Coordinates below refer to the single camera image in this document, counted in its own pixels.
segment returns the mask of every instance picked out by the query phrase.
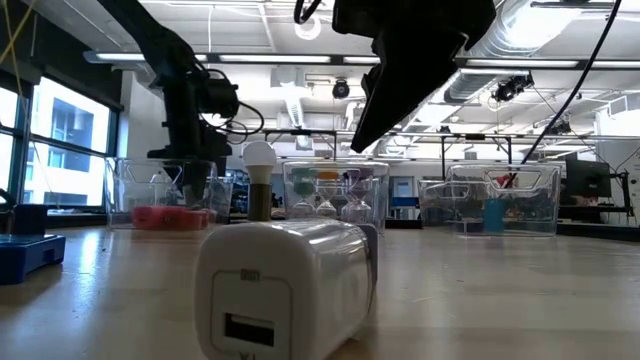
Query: sand timer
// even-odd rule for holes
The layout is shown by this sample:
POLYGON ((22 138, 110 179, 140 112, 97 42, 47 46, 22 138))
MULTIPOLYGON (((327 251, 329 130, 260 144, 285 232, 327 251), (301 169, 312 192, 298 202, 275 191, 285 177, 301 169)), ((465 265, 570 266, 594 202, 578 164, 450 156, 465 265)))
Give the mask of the sand timer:
POLYGON ((301 200, 291 208, 292 218, 309 218, 316 213, 315 207, 307 200, 316 192, 314 171, 308 168, 293 169, 291 175, 293 177, 293 192, 298 195, 301 200))
POLYGON ((364 198, 374 189, 377 180, 373 178, 373 169, 360 168, 347 171, 349 193, 352 200, 342 208, 343 221, 354 224, 368 224, 373 222, 373 209, 367 205, 364 198))
POLYGON ((341 187, 340 175, 335 171, 319 171, 316 180, 316 191, 322 198, 322 203, 316 209, 320 217, 338 218, 338 210, 331 203, 331 199, 341 187))

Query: usb port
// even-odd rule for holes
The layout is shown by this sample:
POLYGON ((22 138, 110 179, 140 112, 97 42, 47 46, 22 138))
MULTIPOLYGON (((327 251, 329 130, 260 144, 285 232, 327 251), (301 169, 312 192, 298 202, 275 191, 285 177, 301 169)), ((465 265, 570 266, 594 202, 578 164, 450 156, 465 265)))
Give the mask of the usb port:
POLYGON ((224 336, 273 347, 273 322, 224 314, 224 336))

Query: table surface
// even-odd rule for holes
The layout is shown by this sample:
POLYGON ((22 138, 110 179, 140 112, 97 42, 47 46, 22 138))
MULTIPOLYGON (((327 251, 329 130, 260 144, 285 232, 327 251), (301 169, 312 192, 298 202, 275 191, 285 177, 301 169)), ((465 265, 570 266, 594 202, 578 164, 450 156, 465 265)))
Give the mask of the table surface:
MULTIPOLYGON (((65 230, 62 265, 0 286, 0 359, 203 359, 196 240, 65 230)), ((640 247, 388 230, 372 313, 331 356, 637 359, 640 247)))

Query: ceiling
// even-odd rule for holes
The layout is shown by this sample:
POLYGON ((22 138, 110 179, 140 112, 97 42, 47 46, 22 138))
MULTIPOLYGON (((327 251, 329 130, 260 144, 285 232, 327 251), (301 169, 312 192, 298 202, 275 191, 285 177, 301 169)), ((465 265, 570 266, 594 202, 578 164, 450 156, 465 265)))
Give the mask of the ceiling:
MULTIPOLYGON (((196 52, 371 55, 370 39, 339 35, 332 31, 330 3, 333 1, 325 2, 326 5, 317 13, 321 31, 314 40, 303 40, 296 35, 292 19, 294 0, 140 2, 161 24, 176 31, 196 52)), ((637 9, 634 6, 627 7, 623 16, 616 21, 600 53, 601 58, 640 58, 640 46, 637 36, 634 36, 640 33, 640 1, 625 0, 625 3, 634 6, 637 3, 637 9)), ((138 51, 133 39, 97 0, 38 1, 35 7, 40 14, 95 50, 138 51)), ((583 13, 535 55, 556 58, 588 57, 604 28, 605 15, 583 13)), ((313 24, 309 24, 303 29, 309 30, 312 27, 313 24)), ((428 49, 429 39, 416 42, 416 51, 428 53, 428 49)), ((256 106, 268 119, 275 119, 278 113, 286 113, 287 109, 283 99, 270 92, 271 69, 274 67, 275 65, 216 66, 225 71, 232 82, 239 84, 240 98, 256 106)), ((320 75, 332 80, 337 77, 347 78, 356 96, 363 94, 358 86, 359 79, 368 71, 364 67, 347 66, 303 66, 301 69, 307 76, 320 75)), ((473 106, 462 107, 455 114, 457 121, 451 123, 450 127, 454 132, 493 132, 498 124, 498 129, 507 133, 531 130, 531 124, 553 114, 549 106, 560 108, 580 73, 533 71, 532 75, 540 94, 529 90, 496 110, 497 105, 489 100, 489 89, 480 94, 478 99, 471 101, 473 106)), ((305 113, 345 115, 349 101, 334 100, 331 89, 331 83, 316 83, 313 91, 301 99, 305 113)), ((591 72, 582 88, 583 100, 574 100, 569 109, 573 115, 572 128, 578 133, 593 131, 593 111, 606 105, 607 100, 619 98, 622 92, 634 89, 640 89, 640 72, 591 72)))

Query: white light bulb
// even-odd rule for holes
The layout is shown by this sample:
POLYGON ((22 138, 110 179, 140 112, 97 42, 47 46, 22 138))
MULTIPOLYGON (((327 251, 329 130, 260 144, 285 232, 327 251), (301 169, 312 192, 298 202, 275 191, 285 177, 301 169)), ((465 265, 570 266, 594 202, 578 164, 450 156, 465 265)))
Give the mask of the white light bulb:
POLYGON ((271 172, 277 162, 276 151, 266 141, 254 141, 242 151, 244 166, 252 184, 271 184, 271 172))

